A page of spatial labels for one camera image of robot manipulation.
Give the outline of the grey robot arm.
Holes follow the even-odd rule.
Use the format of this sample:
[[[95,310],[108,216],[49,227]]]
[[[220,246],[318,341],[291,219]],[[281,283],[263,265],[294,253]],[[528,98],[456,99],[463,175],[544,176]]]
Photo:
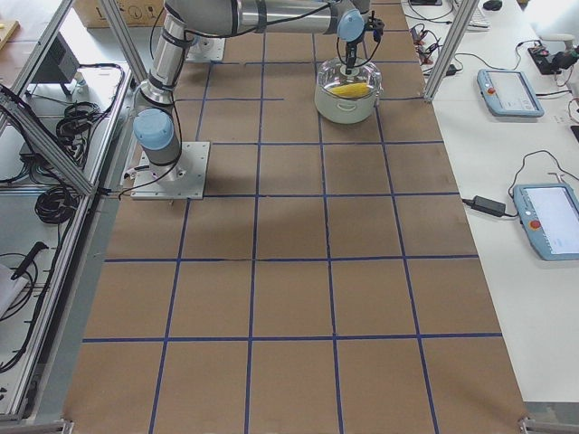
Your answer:
[[[133,133],[154,182],[184,172],[174,93],[186,61],[221,61],[225,41],[249,33],[319,33],[345,42],[345,64],[352,70],[365,36],[381,42],[384,34],[368,1],[166,1],[164,9],[153,63],[134,102]]]

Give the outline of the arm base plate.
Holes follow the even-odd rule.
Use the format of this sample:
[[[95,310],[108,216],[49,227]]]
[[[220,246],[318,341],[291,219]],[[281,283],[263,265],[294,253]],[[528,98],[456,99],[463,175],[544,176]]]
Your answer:
[[[189,63],[221,62],[224,55],[225,39],[196,36],[185,57]]]
[[[136,189],[129,192],[130,197],[134,200],[202,200],[210,145],[209,142],[184,142],[179,161],[163,178],[170,166],[151,165],[142,151],[139,164],[146,168],[136,172]]]

